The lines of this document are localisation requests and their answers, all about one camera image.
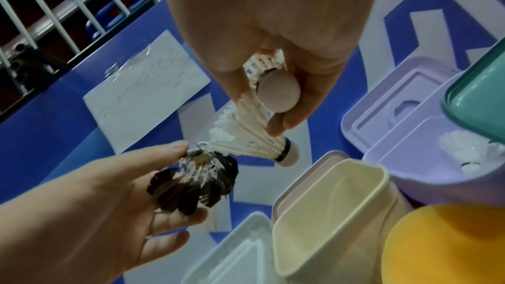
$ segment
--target person's right hand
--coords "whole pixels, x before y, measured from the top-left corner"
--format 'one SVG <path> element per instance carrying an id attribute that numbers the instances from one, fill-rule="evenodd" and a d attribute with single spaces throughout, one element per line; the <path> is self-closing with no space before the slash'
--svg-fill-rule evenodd
<path id="1" fill-rule="evenodd" d="M 249 89 L 242 65 L 282 49 L 300 82 L 298 104 L 275 115 L 277 136 L 305 119 L 329 93 L 355 47 L 373 0 L 168 0 L 184 39 L 234 100 Z"/>

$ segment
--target teal lid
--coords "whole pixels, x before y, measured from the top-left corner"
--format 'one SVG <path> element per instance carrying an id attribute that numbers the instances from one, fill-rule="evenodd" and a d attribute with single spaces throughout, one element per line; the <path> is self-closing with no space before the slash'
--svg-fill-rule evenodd
<path id="1" fill-rule="evenodd" d="M 442 109 L 459 126 L 505 144 L 505 38 L 447 89 Z"/>

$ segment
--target white shuttlecock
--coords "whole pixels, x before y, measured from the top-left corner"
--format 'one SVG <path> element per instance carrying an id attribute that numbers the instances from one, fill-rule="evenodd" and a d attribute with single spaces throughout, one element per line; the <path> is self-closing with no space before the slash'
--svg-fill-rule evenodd
<path id="1" fill-rule="evenodd" d="M 486 172 L 489 139 L 470 131 L 454 131 L 441 136 L 439 145 L 458 162 L 466 176 L 476 177 Z"/>
<path id="2" fill-rule="evenodd" d="M 284 68 L 282 51 L 275 58 L 254 55 L 244 65 L 251 88 L 270 111 L 284 113 L 300 100 L 301 88 L 296 78 Z"/>
<path id="3" fill-rule="evenodd" d="M 251 90 L 242 94 L 237 105 L 230 105 L 209 131 L 212 150 L 223 155 L 253 156 L 270 159 L 283 167 L 298 162 L 298 146 L 284 136 L 271 137 L 266 126 L 268 112 Z"/>

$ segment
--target shuttlecock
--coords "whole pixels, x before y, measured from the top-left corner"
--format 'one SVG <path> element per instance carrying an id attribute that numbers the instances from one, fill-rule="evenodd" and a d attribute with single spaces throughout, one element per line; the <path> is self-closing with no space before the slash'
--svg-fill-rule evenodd
<path id="1" fill-rule="evenodd" d="M 298 146 L 284 136 L 269 136 L 268 120 L 268 112 L 250 90 L 237 105 L 224 110 L 209 131 L 210 142 L 204 144 L 223 155 L 253 156 L 273 160 L 283 167 L 293 166 L 300 156 Z"/>
<path id="2" fill-rule="evenodd" d="M 444 134 L 439 145 L 467 177 L 482 176 L 505 163 L 505 146 L 470 131 Z"/>
<path id="3" fill-rule="evenodd" d="M 191 150 L 178 165 L 156 173 L 147 192 L 162 211 L 178 209 L 186 216 L 195 213 L 198 203 L 213 207 L 231 193 L 238 175 L 237 160 L 206 149 Z"/>
<path id="4" fill-rule="evenodd" d="M 284 57 L 254 55 L 244 65 L 251 88 L 267 109 L 276 113 L 291 110 L 300 100 L 301 88 L 296 78 L 284 68 Z"/>

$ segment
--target hand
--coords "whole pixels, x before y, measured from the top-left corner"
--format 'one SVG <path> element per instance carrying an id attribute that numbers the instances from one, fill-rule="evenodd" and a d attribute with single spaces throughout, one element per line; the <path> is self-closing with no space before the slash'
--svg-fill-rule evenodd
<path id="1" fill-rule="evenodd" d="M 355 47 L 373 0 L 168 0 L 184 39 L 236 102 L 248 90 L 242 65 L 282 49 L 300 82 L 298 104 L 268 132 L 291 129 L 322 103 Z"/>
<path id="2" fill-rule="evenodd" d="M 94 161 L 0 206 L 0 282 L 108 284 L 170 254 L 207 211 L 154 213 L 146 192 L 153 170 L 171 165 L 186 142 Z"/>

